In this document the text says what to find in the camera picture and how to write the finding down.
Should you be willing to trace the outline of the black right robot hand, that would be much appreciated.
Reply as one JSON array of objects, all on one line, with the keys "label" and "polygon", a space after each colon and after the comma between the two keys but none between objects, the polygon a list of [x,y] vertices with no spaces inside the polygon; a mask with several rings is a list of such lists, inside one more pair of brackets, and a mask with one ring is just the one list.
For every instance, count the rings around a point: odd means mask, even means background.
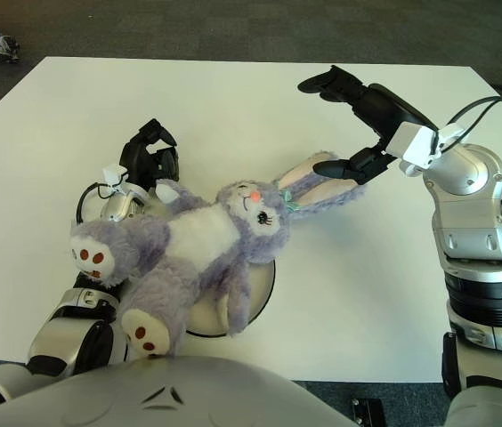
[{"label": "black right robot hand", "polygon": [[395,156],[385,149],[404,122],[423,125],[436,131],[438,127],[423,113],[380,84],[364,85],[353,74],[333,65],[329,71],[301,82],[302,93],[317,93],[330,102],[345,102],[353,114],[379,137],[376,146],[365,148],[348,159],[320,161],[313,171],[321,176],[365,184],[387,170]]}]

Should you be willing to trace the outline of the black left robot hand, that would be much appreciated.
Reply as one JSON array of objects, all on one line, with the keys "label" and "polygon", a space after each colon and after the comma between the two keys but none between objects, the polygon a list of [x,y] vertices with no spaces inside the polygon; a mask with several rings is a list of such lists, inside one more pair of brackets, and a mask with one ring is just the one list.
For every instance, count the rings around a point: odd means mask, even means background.
[{"label": "black left robot hand", "polygon": [[[168,148],[148,152],[148,146],[162,140]],[[127,170],[127,181],[149,191],[157,180],[179,181],[179,157],[172,134],[152,118],[123,147],[119,164]]]}]

